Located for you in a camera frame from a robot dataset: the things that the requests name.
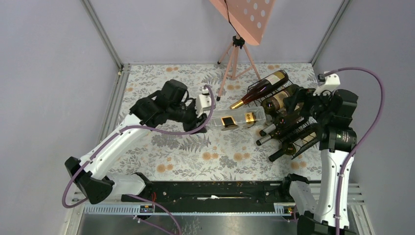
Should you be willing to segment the dark wine bottle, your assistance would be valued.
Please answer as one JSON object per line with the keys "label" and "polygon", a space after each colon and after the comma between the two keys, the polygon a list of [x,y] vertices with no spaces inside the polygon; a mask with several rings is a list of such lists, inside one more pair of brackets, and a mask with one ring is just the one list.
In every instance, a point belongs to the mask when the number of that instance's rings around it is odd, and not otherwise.
{"label": "dark wine bottle", "polygon": [[274,121],[270,125],[260,130],[259,134],[261,137],[264,137],[274,130],[284,130],[292,124],[295,124],[300,119],[302,119],[302,116],[298,113],[279,115],[275,117]]}

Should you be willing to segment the green wine bottle grey cap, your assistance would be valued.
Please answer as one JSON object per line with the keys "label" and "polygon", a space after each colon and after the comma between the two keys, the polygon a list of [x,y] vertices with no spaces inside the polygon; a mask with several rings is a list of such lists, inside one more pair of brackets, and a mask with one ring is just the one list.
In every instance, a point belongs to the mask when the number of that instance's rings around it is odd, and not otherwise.
{"label": "green wine bottle grey cap", "polygon": [[271,133],[266,134],[266,136],[258,139],[255,143],[257,146],[261,146],[271,139],[280,141],[281,139],[286,137],[290,132],[291,132],[290,130],[274,130]]}

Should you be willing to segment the green wine bottle brown label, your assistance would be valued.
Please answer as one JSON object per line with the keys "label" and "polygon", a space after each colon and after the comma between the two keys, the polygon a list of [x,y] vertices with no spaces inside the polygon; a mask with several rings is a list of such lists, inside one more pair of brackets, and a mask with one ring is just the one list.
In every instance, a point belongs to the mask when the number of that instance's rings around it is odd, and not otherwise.
{"label": "green wine bottle brown label", "polygon": [[276,117],[278,114],[286,114],[285,104],[283,100],[292,96],[299,88],[299,85],[292,84],[275,95],[263,100],[261,106],[264,108],[264,112],[267,115]]}

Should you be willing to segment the clear liquor bottle black cap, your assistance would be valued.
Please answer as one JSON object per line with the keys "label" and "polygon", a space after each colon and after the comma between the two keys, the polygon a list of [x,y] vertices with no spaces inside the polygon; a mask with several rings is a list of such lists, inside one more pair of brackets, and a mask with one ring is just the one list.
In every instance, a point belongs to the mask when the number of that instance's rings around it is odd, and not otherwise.
{"label": "clear liquor bottle black cap", "polygon": [[207,129],[228,131],[263,125],[267,121],[268,118],[263,107],[243,107],[214,111],[206,127]]}

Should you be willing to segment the olive wine bottle black cap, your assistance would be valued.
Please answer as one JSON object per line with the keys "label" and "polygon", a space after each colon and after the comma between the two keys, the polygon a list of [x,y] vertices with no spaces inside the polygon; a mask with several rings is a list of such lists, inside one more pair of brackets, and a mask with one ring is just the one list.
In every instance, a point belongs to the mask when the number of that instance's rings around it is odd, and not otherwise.
{"label": "olive wine bottle black cap", "polygon": [[271,162],[274,162],[278,158],[282,157],[283,155],[294,155],[296,152],[297,152],[297,149],[293,142],[284,141],[281,143],[281,148],[277,152],[271,154],[268,157],[268,160]]}

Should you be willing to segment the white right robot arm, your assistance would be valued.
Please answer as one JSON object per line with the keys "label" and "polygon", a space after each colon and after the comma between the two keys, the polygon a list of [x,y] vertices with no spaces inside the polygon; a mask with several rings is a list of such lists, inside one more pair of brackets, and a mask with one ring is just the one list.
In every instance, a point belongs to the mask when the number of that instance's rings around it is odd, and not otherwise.
{"label": "white right robot arm", "polygon": [[285,201],[296,203],[297,234],[353,235],[347,213],[347,194],[357,135],[349,125],[358,96],[343,89],[324,90],[320,94],[315,91],[300,87],[284,99],[284,104],[288,113],[292,113],[295,106],[302,103],[300,115],[315,120],[322,161],[319,198],[314,199],[309,183],[296,174],[286,177],[288,184],[281,187],[280,194]]}

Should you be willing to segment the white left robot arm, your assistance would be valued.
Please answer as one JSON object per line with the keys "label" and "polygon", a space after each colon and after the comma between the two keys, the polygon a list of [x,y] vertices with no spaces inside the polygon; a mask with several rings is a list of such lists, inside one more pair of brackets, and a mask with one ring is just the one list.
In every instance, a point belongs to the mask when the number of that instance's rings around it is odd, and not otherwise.
{"label": "white left robot arm", "polygon": [[152,189],[138,173],[110,174],[117,159],[150,132],[183,136],[205,132],[215,108],[214,94],[204,85],[197,98],[188,96],[187,86],[171,79],[161,90],[136,101],[129,114],[89,153],[69,157],[65,167],[71,177],[63,196],[64,208],[85,201],[98,204],[110,196],[134,195],[140,201],[151,197]]}

